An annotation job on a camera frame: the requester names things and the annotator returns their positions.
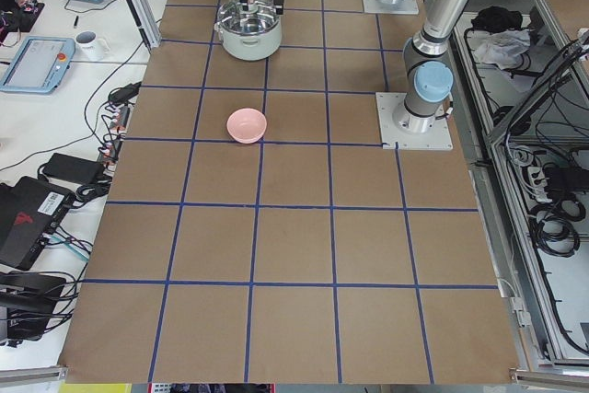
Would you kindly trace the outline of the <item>pink bowl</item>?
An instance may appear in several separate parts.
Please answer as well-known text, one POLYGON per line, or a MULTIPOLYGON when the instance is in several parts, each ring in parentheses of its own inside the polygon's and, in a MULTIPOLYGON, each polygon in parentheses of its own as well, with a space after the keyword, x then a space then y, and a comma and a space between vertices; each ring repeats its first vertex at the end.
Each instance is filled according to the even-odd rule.
POLYGON ((235 141, 241 144, 253 144, 265 134, 267 120, 261 111, 243 108, 235 110, 228 117, 226 129, 235 141))

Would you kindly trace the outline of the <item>blue teach pendant near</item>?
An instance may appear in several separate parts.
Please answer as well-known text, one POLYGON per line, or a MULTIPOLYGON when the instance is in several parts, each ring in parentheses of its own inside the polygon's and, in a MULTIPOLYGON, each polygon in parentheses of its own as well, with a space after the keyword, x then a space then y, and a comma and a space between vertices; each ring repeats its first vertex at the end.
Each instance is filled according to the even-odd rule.
POLYGON ((28 36, 1 77, 6 93, 50 94, 75 55, 71 38, 28 36))

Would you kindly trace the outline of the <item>black computer box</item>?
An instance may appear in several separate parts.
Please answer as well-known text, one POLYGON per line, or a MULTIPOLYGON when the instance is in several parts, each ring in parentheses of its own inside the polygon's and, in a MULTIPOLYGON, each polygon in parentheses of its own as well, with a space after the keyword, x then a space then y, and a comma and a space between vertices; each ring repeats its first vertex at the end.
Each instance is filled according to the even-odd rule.
POLYGON ((48 181, 22 177, 1 185, 1 263, 27 271, 72 207, 75 195, 48 181))

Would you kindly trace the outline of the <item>black power brick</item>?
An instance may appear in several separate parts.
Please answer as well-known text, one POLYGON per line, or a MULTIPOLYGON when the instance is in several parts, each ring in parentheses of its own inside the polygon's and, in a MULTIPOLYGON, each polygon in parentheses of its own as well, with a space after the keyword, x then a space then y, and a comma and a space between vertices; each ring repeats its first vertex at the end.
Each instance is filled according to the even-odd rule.
POLYGON ((48 162, 42 164, 37 172, 41 180, 60 179, 77 184, 92 184, 103 176, 102 163, 88 159, 54 153, 48 162))

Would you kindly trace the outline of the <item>crumpled white cloth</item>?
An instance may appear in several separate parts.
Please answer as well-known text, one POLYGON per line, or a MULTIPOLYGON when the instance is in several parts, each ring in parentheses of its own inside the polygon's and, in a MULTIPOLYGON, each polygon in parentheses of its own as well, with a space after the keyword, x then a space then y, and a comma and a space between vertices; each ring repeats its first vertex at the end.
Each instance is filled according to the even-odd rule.
POLYGON ((526 92, 533 80, 521 71, 531 67, 530 45, 528 30, 506 30, 483 38, 473 56, 477 64, 495 65, 518 92, 526 92))

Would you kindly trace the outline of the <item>white mug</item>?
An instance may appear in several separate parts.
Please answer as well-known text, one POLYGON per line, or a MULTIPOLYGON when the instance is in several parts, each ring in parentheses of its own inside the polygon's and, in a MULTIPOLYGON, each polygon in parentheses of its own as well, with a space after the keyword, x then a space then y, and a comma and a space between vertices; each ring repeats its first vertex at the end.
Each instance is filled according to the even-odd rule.
POLYGON ((93 31, 80 32, 75 36, 75 42, 91 62, 99 62, 110 53, 110 45, 107 40, 99 37, 93 31))

